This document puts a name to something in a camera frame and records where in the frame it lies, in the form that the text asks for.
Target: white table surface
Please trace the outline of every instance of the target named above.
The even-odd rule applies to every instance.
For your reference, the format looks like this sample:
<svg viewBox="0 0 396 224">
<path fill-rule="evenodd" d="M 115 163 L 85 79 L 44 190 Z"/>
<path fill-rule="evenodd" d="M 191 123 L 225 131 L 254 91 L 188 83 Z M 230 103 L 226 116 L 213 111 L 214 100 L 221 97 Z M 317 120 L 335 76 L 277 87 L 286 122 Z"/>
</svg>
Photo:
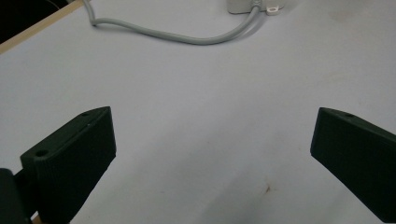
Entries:
<svg viewBox="0 0 396 224">
<path fill-rule="evenodd" d="M 92 0 L 184 35 L 238 25 L 225 0 Z M 0 167 L 112 107 L 117 158 L 72 223 L 381 223 L 309 153 L 318 109 L 396 133 L 396 1 L 289 0 L 234 41 L 93 28 L 83 7 L 0 55 Z"/>
</svg>

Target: white plastic connector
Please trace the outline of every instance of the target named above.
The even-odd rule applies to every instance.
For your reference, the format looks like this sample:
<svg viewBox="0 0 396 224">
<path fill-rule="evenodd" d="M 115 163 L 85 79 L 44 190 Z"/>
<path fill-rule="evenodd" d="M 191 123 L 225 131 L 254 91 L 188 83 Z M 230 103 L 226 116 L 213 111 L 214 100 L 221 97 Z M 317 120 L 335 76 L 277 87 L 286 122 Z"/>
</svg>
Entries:
<svg viewBox="0 0 396 224">
<path fill-rule="evenodd" d="M 261 2 L 262 11 L 266 11 L 267 15 L 273 16 L 279 13 L 279 10 L 285 6 L 285 0 L 259 0 Z M 249 13 L 255 0 L 227 0 L 227 9 L 230 13 Z"/>
</svg>

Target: screw hole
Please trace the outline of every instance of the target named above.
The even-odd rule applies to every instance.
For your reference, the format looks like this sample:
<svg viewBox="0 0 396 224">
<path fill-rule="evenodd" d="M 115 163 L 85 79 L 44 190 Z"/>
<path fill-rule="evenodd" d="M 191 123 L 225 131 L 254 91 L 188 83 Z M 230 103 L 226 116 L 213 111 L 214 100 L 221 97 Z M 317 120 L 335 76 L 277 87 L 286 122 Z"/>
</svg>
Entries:
<svg viewBox="0 0 396 224">
<path fill-rule="evenodd" d="M 47 150 L 39 150 L 37 151 L 37 153 L 35 154 L 37 157 L 43 157 L 45 155 L 47 155 L 49 152 Z"/>
</svg>

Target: gray cable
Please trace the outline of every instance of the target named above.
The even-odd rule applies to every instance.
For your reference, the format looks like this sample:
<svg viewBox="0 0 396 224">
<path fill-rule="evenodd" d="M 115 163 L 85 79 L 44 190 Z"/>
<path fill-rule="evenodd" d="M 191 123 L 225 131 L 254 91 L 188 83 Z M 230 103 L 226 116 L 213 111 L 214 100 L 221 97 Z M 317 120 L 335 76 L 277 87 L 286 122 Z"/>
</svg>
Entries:
<svg viewBox="0 0 396 224">
<path fill-rule="evenodd" d="M 182 42 L 186 44 L 192 44 L 192 45 L 214 45 L 214 44 L 219 44 L 225 41 L 229 41 L 236 37 L 237 35 L 240 35 L 243 31 L 245 31 L 249 25 L 253 22 L 253 19 L 256 17 L 257 14 L 260 12 L 260 7 L 254 6 L 247 17 L 247 19 L 242 22 L 239 26 L 237 26 L 235 29 L 231 30 L 230 32 L 224 34 L 224 35 L 218 35 L 215 37 L 209 37 L 209 38 L 197 38 L 197 37 L 190 37 L 186 35 L 176 35 L 172 33 L 166 33 L 163 31 L 157 31 L 157 30 L 151 30 L 145 27 L 141 27 L 126 21 L 119 21 L 119 20 L 114 20 L 114 19 L 108 19 L 108 18 L 100 18 L 96 19 L 95 15 L 93 13 L 92 6 L 87 0 L 83 0 L 85 8 L 87 8 L 88 11 L 88 16 L 90 17 L 90 23 L 92 26 L 96 26 L 97 24 L 101 23 L 107 23 L 107 24 L 113 24 L 113 25 L 118 25 L 122 26 L 128 29 L 131 29 L 137 33 L 143 34 L 143 35 L 150 35 L 154 36 L 160 39 L 166 39 L 166 40 L 171 40 L 171 41 L 176 41 L 176 42 Z"/>
</svg>

